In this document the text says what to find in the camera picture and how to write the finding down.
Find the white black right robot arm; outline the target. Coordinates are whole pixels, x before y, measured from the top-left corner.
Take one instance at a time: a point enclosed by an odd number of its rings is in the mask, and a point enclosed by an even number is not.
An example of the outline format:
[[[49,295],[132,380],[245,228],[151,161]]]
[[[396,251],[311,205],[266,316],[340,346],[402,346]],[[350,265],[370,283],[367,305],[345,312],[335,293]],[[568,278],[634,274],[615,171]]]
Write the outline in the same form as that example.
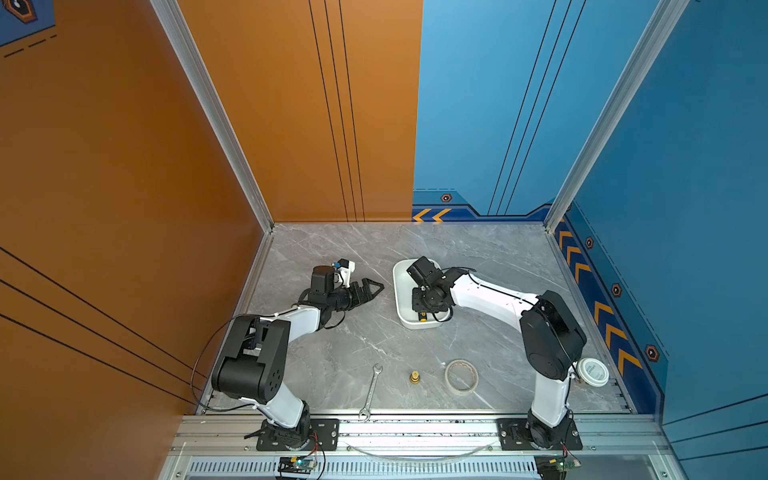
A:
[[[406,269],[415,282],[412,309],[418,314],[452,316],[472,309],[518,330],[525,355],[535,370],[534,398],[527,414],[528,441],[539,449],[566,443],[572,424],[568,405],[571,379],[577,374],[587,337],[563,298],[514,292],[475,277],[470,270],[441,269],[425,257]]]

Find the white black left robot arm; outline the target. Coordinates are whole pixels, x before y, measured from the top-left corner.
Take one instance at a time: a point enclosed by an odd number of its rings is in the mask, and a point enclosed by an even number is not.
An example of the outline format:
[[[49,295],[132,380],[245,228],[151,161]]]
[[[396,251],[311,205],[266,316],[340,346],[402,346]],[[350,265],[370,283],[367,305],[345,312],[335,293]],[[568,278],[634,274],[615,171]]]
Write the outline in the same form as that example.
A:
[[[236,317],[213,367],[212,389],[262,413],[259,436],[290,449],[305,447],[310,441],[309,406],[283,383],[289,343],[325,329],[333,313],[351,311],[383,290],[382,283],[368,278],[347,287],[322,280],[286,311]]]

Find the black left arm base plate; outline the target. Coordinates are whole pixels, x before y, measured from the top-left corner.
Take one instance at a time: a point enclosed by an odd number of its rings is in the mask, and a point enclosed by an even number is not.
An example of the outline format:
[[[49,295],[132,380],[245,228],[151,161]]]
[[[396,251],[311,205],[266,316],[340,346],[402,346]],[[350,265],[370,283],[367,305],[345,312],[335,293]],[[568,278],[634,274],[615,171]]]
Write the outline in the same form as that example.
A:
[[[291,429],[270,424],[264,420],[259,431],[256,449],[263,452],[312,450],[318,445],[325,452],[335,451],[339,440],[340,420],[337,418],[311,418],[300,420]]]

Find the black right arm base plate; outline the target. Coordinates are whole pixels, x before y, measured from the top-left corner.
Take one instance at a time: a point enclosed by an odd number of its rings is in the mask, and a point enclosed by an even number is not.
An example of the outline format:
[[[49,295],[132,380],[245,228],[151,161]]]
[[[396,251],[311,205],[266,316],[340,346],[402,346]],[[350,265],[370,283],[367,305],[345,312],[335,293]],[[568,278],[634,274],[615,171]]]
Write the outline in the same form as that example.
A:
[[[496,420],[497,434],[504,451],[580,451],[580,432],[572,415],[566,415],[555,427],[549,427],[535,417],[500,418]]]

